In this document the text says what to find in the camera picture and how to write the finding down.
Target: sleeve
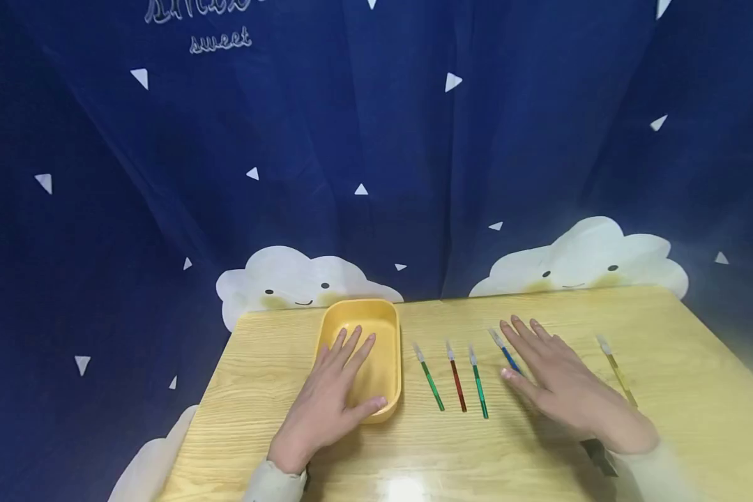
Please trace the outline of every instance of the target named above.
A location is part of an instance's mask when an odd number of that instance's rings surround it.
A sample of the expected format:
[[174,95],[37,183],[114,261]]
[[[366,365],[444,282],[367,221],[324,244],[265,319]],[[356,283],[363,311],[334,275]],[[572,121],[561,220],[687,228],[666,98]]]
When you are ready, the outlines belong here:
[[273,462],[262,460],[251,475],[243,502],[298,502],[306,482],[306,470],[301,476],[285,474]]
[[611,452],[623,484],[635,488],[642,502],[700,502],[700,493],[683,477],[676,457],[660,443],[644,455]]

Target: right hand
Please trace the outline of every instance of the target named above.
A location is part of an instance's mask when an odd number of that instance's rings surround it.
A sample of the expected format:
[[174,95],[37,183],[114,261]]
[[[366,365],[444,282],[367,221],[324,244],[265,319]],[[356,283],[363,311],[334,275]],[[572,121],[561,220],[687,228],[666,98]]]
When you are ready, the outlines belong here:
[[648,453],[658,445],[658,433],[643,416],[614,389],[587,368],[560,337],[551,336],[535,319],[526,327],[519,317],[499,328],[528,364],[538,386],[509,368],[502,377],[526,396],[541,412],[556,422],[591,434],[614,453]]

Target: fabric backdrop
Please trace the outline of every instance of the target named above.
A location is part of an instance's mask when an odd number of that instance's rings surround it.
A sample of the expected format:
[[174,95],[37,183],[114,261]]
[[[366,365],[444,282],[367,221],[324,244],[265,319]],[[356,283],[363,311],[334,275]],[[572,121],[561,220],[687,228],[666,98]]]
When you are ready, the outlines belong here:
[[0,501],[135,500],[245,312],[624,284],[753,368],[753,1],[0,0]]

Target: finger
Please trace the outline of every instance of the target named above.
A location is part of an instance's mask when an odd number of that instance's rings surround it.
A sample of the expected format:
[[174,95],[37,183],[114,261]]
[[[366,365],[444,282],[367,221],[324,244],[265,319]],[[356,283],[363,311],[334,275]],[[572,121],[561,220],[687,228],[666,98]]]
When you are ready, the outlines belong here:
[[525,379],[523,374],[517,373],[509,368],[503,368],[502,379],[507,382],[510,387],[513,387],[520,395],[528,398],[539,409],[542,408],[542,401],[545,399],[545,393],[548,390],[541,389],[541,387],[535,385],[533,382]]
[[346,365],[346,369],[344,370],[346,372],[345,376],[348,377],[348,379],[354,380],[357,372],[360,371],[360,367],[365,363],[368,354],[371,353],[371,348],[374,347],[376,340],[377,334],[371,333],[368,335],[368,338],[365,339],[365,342],[363,342],[363,346],[351,356],[351,360],[349,360],[349,364]]
[[341,328],[340,333],[338,333],[337,338],[335,338],[335,343],[331,345],[331,349],[329,349],[328,360],[334,359],[337,353],[340,352],[340,347],[343,347],[343,340],[345,339],[346,339],[346,328]]
[[372,416],[373,413],[380,411],[382,408],[388,406],[388,400],[385,397],[371,397],[366,402],[361,402],[354,408],[349,408],[344,412],[344,421],[346,427],[346,433],[357,427],[364,419]]
[[516,349],[516,352],[518,352],[519,355],[522,356],[522,359],[524,359],[525,363],[528,363],[531,368],[539,364],[540,355],[535,352],[534,348],[530,347],[530,344],[526,342],[524,338],[520,337],[518,333],[513,331],[513,327],[510,326],[507,321],[500,321],[499,329],[502,330],[505,338],[507,338],[508,342],[513,345],[513,348]]
[[340,349],[340,353],[335,357],[335,364],[338,364],[341,368],[346,361],[349,360],[351,353],[354,352],[354,348],[357,347],[357,342],[360,340],[360,334],[363,332],[362,326],[354,328],[354,332],[351,332],[348,342],[343,345],[343,349]]
[[526,327],[526,324],[519,318],[519,316],[510,316],[510,323],[516,330],[516,333],[519,333],[520,337],[524,338],[532,348],[541,353],[544,349],[541,339],[534,332],[531,332],[530,328]]
[[541,340],[544,340],[544,342],[550,342],[550,340],[552,340],[552,335],[547,333],[547,330],[544,329],[544,326],[541,326],[541,324],[535,319],[530,319],[530,327]]
[[317,370],[324,365],[324,359],[329,354],[329,347],[327,344],[321,345],[321,349],[318,351],[318,355],[315,356],[315,364],[312,365],[312,371]]
[[561,354],[579,360],[582,363],[583,360],[579,358],[577,352],[575,352],[572,347],[569,347],[568,344],[563,341],[563,338],[557,335],[552,335],[552,344],[561,352]]

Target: plastic tray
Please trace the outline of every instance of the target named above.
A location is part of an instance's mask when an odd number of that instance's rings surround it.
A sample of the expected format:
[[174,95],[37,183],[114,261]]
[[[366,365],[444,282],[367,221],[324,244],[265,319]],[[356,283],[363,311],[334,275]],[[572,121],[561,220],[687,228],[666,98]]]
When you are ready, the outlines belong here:
[[357,349],[371,333],[376,333],[376,343],[354,380],[347,402],[349,406],[356,406],[368,397],[385,396],[388,405],[363,423],[385,422],[396,411],[399,396],[402,395],[402,332],[399,329],[399,313],[393,303],[385,300],[346,300],[329,307],[321,322],[315,356],[318,356],[323,344],[331,347],[335,343],[341,328],[345,327],[351,334],[357,324],[363,327]]

